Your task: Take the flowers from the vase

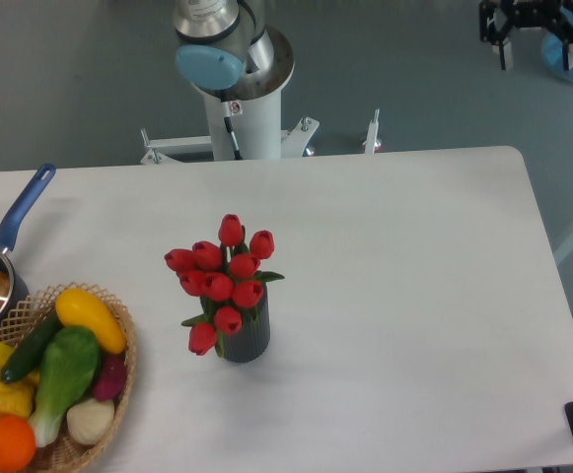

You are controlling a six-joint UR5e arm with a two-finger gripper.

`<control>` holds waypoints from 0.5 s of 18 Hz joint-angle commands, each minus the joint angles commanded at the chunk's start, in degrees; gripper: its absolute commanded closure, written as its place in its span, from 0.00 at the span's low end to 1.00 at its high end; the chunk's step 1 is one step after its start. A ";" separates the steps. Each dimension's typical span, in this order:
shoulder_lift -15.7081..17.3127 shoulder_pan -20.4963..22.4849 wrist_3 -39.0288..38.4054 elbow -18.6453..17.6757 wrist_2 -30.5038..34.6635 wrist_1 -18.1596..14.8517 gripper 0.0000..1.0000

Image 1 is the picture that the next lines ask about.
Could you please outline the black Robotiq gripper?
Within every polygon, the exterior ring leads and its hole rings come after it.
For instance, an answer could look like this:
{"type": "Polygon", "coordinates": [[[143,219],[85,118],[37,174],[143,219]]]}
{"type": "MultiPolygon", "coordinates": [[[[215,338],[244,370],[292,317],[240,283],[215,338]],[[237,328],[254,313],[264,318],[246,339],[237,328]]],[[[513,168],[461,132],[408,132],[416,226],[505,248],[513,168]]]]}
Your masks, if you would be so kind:
{"type": "Polygon", "coordinates": [[[573,68],[573,0],[553,1],[480,1],[478,4],[479,38],[489,42],[498,54],[502,70],[513,65],[509,32],[512,28],[554,30],[561,42],[562,69],[573,68]]]}

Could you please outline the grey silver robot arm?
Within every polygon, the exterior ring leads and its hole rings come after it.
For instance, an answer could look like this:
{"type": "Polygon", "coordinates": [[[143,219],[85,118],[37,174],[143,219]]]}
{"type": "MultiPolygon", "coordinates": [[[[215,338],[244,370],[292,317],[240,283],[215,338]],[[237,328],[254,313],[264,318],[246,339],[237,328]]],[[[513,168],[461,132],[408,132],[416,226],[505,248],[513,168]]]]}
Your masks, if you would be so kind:
{"type": "MultiPolygon", "coordinates": [[[[573,1],[481,1],[479,39],[511,65],[510,31],[543,29],[557,41],[557,67],[573,70],[573,1]]],[[[195,87],[227,101],[263,96],[289,80],[287,40],[271,34],[263,1],[177,1],[175,62],[195,87]]]]}

